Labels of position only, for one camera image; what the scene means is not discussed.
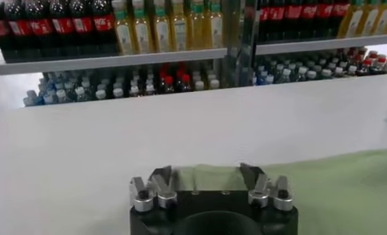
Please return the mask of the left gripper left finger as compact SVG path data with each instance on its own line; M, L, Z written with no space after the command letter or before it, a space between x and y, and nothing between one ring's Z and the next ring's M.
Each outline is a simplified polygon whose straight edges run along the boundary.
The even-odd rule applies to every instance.
M155 202L162 209L176 205L178 194L172 185L175 173L168 165L155 169L147 183L141 177L133 177L130 180L130 202L134 209L145 213L154 209Z

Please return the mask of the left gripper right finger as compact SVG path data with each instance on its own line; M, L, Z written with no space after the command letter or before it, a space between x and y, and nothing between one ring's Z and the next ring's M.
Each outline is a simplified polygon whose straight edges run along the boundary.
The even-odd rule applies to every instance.
M293 209L293 194L287 176L279 176L273 182L260 167L240 163L239 169L248 189L249 204L259 208L271 205L279 211Z

